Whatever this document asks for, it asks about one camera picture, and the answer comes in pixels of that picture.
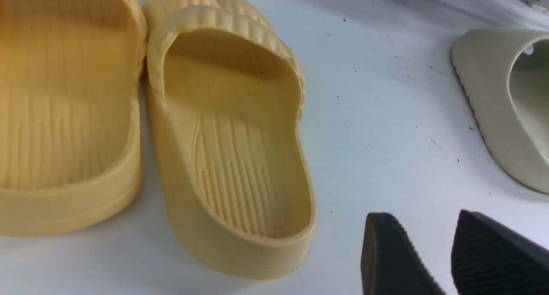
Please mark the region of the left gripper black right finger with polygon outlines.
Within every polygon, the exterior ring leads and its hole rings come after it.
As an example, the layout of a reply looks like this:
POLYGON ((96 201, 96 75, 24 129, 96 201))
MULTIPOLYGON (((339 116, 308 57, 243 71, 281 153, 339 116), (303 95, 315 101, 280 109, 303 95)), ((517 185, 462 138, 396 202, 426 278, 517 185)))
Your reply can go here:
POLYGON ((461 210, 451 274, 461 295, 546 295, 549 252, 480 212, 461 210))

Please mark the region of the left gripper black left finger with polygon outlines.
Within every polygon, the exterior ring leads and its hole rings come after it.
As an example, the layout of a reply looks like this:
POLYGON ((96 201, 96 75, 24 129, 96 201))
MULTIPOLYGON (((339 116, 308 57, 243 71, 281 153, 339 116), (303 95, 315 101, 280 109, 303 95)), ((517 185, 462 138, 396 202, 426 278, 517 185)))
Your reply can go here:
POLYGON ((444 295, 390 213, 369 213, 361 256, 365 295, 444 295))

